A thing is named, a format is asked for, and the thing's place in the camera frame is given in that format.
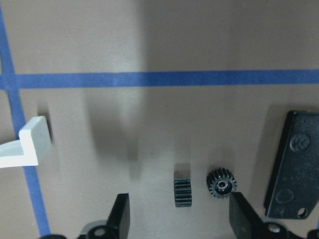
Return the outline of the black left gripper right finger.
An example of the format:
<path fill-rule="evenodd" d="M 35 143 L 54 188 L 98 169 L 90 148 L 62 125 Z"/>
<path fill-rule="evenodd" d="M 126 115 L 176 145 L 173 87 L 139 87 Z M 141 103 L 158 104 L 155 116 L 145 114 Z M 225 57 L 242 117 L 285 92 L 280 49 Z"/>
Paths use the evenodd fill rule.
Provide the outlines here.
<path fill-rule="evenodd" d="M 262 220 L 240 192 L 229 197 L 229 222 L 237 239 L 258 239 Z"/>

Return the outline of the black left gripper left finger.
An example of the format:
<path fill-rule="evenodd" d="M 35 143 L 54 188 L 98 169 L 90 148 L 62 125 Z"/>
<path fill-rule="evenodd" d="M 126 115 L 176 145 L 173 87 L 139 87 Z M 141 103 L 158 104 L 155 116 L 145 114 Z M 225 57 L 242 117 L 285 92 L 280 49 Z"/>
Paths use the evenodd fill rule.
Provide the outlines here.
<path fill-rule="evenodd" d="M 130 229 L 130 197 L 128 193 L 118 194 L 107 223 L 108 239 L 127 239 Z"/>

